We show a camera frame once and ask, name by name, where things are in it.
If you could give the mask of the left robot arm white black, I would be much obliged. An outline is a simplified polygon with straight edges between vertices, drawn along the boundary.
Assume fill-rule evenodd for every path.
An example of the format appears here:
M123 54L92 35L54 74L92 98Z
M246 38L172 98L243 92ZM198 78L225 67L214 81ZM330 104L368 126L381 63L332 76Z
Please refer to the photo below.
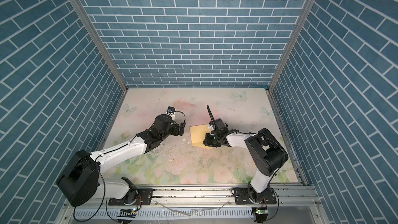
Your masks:
M136 134L119 145L87 152L76 152L61 172L57 186L73 207L81 206L91 199L111 198L124 205L137 202L137 187L126 177L104 179L103 174L127 159L152 151L170 135L182 136L185 122L174 120L174 114L156 116L151 127Z

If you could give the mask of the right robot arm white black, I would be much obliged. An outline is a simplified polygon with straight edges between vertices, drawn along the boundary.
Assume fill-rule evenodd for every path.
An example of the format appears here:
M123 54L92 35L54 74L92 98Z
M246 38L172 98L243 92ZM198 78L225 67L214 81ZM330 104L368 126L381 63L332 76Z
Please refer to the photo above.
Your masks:
M255 133L243 133L237 129L228 129L221 119L212 120L207 128L203 144L208 147L239 147L249 151L257 170L248 183L248 195L252 202L258 203L265 198L265 192L274 175L288 161L285 148L263 128Z

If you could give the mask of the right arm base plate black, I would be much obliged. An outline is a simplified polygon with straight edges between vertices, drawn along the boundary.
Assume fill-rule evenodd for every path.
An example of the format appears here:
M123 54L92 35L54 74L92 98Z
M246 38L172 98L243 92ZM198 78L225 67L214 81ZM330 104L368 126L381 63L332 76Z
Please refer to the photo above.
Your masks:
M263 192L257 193L252 188L235 187L231 189L231 193L237 205L277 203L273 188L267 188Z

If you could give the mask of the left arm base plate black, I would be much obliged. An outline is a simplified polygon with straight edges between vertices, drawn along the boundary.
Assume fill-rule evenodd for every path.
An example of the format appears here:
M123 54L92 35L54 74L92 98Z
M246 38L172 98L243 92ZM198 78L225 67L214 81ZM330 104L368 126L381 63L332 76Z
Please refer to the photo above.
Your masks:
M139 188L135 192L131 190L122 199L110 198L108 204L110 206L146 206L152 201L154 190L152 188Z

